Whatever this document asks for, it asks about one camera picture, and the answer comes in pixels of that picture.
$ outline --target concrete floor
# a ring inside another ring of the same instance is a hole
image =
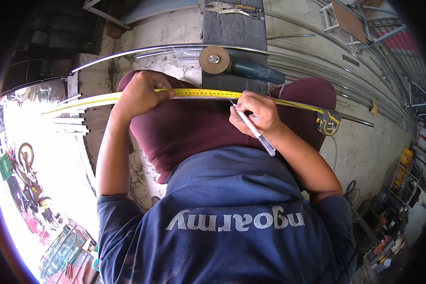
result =
[[[320,7],[311,0],[265,0],[266,10],[274,10],[280,14],[289,15],[298,20],[309,23],[318,28],[325,28]],[[199,8],[179,10],[161,14],[137,22],[133,30],[124,33],[120,39],[114,40],[103,36],[100,55],[82,54],[81,64],[96,58],[125,50],[172,43],[201,42],[202,19]],[[299,34],[306,33],[303,29],[290,25],[281,20],[266,17],[267,34]],[[334,35],[342,40],[348,40],[343,31]],[[336,60],[342,59],[342,49],[320,37],[294,38],[286,41],[294,42],[318,51]],[[85,68],[79,71],[78,90],[87,96],[114,92],[120,78],[130,70],[149,69],[165,72],[176,78],[186,77],[195,83],[201,83],[201,72],[198,64],[180,64],[176,56],[153,56],[136,60],[134,56],[123,56],[112,61]],[[354,71],[365,77],[375,87],[382,89],[392,96],[378,77],[366,67],[356,68]],[[395,168],[392,160],[397,160],[403,147],[408,147],[415,137],[404,128],[394,124],[381,115],[373,116],[362,105],[338,97],[336,110],[375,123],[370,128],[354,122],[343,120],[334,139],[327,137],[320,151],[328,164],[334,169],[343,191],[352,179],[357,181],[361,190],[360,199],[356,207],[377,193],[381,187],[389,185]],[[87,125],[92,132],[85,137],[86,148],[89,154],[93,171],[96,166],[102,134],[107,123],[110,106],[90,109],[85,114]],[[130,195],[144,210],[151,207],[151,196],[159,197],[165,194],[165,185],[158,185],[158,174],[148,163],[143,152],[138,148],[136,140],[131,138],[134,152],[131,154],[131,189]]]

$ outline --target man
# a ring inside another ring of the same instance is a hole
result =
[[[210,101],[166,101],[175,96],[171,88],[186,87],[194,88],[148,71],[128,73],[119,83],[123,93],[96,171],[104,282],[351,282],[350,209],[318,153],[324,138],[315,113],[285,107],[278,114],[272,99],[250,91],[227,113]],[[279,93],[334,109],[334,89],[320,78],[271,92]],[[277,156],[263,150],[237,111],[253,113],[250,120]],[[147,213],[127,198],[129,128],[159,182],[168,184]],[[300,188],[309,193],[309,206]]]

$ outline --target motorcycle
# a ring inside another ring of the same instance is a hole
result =
[[[13,171],[25,184],[21,194],[19,194],[23,211],[26,212],[27,208],[30,208],[34,213],[38,213],[39,207],[49,207],[52,204],[52,199],[48,196],[43,197],[44,189],[39,185],[36,172],[32,169],[34,160],[32,146],[23,143],[19,147],[18,156],[16,156],[15,146],[12,144],[8,155]]]

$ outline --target white marker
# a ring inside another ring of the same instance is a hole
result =
[[[233,101],[230,101],[234,107],[237,107],[237,104],[234,104]],[[244,114],[242,111],[237,111],[239,113],[239,116],[243,119],[244,123],[249,127],[251,132],[254,134],[254,136],[259,140],[260,144],[265,148],[265,150],[268,152],[270,156],[276,155],[276,149],[271,145],[271,143],[265,139],[265,137],[257,130],[257,128],[254,126],[254,124],[249,120],[249,117]]]

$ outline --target angle grinder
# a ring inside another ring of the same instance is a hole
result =
[[[253,79],[283,84],[284,73],[266,66],[239,60],[230,55],[221,46],[212,45],[202,50],[199,55],[199,65],[203,71],[209,74],[232,74]]]

